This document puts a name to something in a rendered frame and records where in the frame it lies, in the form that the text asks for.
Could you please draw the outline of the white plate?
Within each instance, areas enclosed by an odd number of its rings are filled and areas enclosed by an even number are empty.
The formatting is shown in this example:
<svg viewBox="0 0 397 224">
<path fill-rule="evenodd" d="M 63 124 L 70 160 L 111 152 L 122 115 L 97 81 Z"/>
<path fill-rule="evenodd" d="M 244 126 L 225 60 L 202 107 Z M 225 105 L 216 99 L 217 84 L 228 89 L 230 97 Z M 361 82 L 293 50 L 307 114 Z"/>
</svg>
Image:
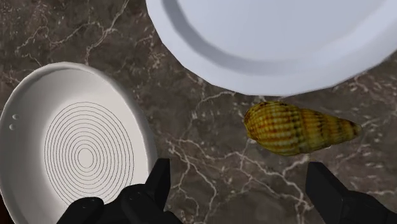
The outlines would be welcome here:
<svg viewBox="0 0 397 224">
<path fill-rule="evenodd" d="M 289 96 L 397 51 L 397 0 L 146 0 L 167 49 L 212 85 Z"/>
</svg>

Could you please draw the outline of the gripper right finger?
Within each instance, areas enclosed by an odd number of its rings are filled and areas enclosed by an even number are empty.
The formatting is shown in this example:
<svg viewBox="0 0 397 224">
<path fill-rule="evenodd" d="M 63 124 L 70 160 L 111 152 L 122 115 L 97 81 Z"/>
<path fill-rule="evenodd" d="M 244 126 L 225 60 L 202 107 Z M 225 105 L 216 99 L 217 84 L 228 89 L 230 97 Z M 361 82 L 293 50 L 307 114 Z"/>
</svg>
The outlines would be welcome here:
<svg viewBox="0 0 397 224">
<path fill-rule="evenodd" d="M 305 192 L 326 224 L 397 224 L 375 197 L 348 190 L 321 162 L 309 162 Z"/>
</svg>

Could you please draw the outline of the white frying pan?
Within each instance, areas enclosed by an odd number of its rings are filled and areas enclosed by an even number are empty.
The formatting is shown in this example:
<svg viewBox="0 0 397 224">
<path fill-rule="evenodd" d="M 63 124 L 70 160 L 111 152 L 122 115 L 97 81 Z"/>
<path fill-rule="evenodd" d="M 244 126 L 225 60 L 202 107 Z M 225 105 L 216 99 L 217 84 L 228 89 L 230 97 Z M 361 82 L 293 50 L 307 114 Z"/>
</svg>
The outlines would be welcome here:
<svg viewBox="0 0 397 224">
<path fill-rule="evenodd" d="M 0 193 L 15 224 L 56 224 L 83 197 L 111 202 L 145 182 L 156 159 L 133 98 L 83 64 L 33 71 L 0 116 Z"/>
</svg>

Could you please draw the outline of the yellow brown spiral seashell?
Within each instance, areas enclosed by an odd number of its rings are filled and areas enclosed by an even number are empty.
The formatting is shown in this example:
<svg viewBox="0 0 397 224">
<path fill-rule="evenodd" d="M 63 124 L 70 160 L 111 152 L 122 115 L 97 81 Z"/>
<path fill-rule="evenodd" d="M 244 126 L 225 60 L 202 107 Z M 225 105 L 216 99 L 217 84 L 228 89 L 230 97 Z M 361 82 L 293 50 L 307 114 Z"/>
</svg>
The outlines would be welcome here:
<svg viewBox="0 0 397 224">
<path fill-rule="evenodd" d="M 362 132 L 360 124 L 281 101 L 265 101 L 244 115 L 248 138 L 282 156 L 309 154 L 351 141 Z"/>
</svg>

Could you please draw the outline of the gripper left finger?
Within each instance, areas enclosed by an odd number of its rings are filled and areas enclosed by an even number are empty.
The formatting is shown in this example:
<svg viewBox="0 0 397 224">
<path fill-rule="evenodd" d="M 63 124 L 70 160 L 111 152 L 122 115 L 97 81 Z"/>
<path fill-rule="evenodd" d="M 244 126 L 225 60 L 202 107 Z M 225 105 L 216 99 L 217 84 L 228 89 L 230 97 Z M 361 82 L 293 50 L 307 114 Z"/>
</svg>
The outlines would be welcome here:
<svg viewBox="0 0 397 224">
<path fill-rule="evenodd" d="M 125 187 L 105 204 L 98 197 L 84 197 L 68 206 L 57 224 L 183 224 L 164 207 L 171 189 L 168 158 L 159 158 L 144 184 Z"/>
</svg>

